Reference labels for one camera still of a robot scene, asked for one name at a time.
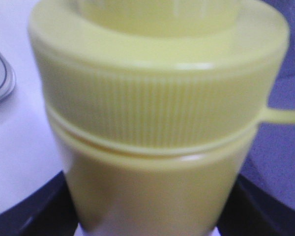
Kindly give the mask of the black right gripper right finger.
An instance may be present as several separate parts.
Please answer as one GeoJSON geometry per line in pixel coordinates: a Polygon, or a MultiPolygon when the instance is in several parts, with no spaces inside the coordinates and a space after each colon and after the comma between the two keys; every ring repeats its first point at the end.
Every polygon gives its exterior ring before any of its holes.
{"type": "Polygon", "coordinates": [[[295,236],[295,210],[239,175],[217,229],[222,236],[295,236]]]}

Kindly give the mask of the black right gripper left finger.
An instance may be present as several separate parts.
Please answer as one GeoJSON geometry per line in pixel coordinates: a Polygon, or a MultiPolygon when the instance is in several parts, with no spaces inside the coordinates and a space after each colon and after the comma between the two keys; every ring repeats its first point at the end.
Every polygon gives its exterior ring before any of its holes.
{"type": "Polygon", "coordinates": [[[63,172],[0,214],[0,236],[73,236],[77,227],[63,172]]]}

